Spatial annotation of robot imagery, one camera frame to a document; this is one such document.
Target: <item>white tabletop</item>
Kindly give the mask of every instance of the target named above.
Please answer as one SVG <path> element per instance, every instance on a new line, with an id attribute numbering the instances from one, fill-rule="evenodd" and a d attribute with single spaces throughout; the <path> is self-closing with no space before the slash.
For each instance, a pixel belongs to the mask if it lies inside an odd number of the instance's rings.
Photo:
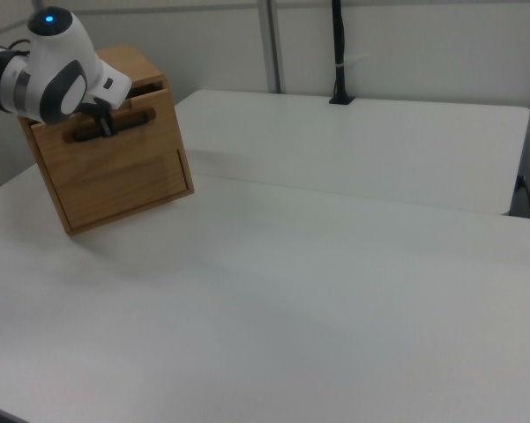
<path id="1" fill-rule="evenodd" d="M 530 220 L 195 175 L 74 239 L 0 189 L 0 408 L 32 423 L 530 422 Z"/>
<path id="2" fill-rule="evenodd" d="M 176 113 L 199 174 L 504 214 L 529 110 L 199 91 Z"/>

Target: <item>black wire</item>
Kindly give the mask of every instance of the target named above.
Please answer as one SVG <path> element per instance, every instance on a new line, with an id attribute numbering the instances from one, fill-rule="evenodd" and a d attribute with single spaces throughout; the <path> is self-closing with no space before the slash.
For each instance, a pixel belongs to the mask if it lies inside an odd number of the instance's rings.
<path id="1" fill-rule="evenodd" d="M 530 218 L 530 192 L 529 192 L 529 188 L 527 187 L 527 184 L 525 181 L 521 182 L 521 188 L 523 188 L 527 193 L 527 202 L 529 204 L 529 218 Z"/>
<path id="2" fill-rule="evenodd" d="M 15 53 L 15 56 L 27 56 L 27 55 L 29 55 L 29 51 L 19 51 L 19 50 L 17 50 L 14 53 Z"/>
<path id="3" fill-rule="evenodd" d="M 28 40 L 27 38 L 23 38 L 21 40 L 14 41 L 12 44 L 10 44 L 8 46 L 8 49 L 12 50 L 14 47 L 16 47 L 18 44 L 21 44 L 22 42 L 31 42 L 31 41 Z"/>

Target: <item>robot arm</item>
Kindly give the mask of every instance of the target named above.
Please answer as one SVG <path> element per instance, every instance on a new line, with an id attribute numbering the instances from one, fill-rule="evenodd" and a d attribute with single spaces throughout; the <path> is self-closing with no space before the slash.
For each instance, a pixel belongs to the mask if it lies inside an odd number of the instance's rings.
<path id="1" fill-rule="evenodd" d="M 54 124 L 82 103 L 119 108 L 131 80 L 96 55 L 78 18 L 48 7 L 28 20 L 29 56 L 0 46 L 0 110 Z"/>

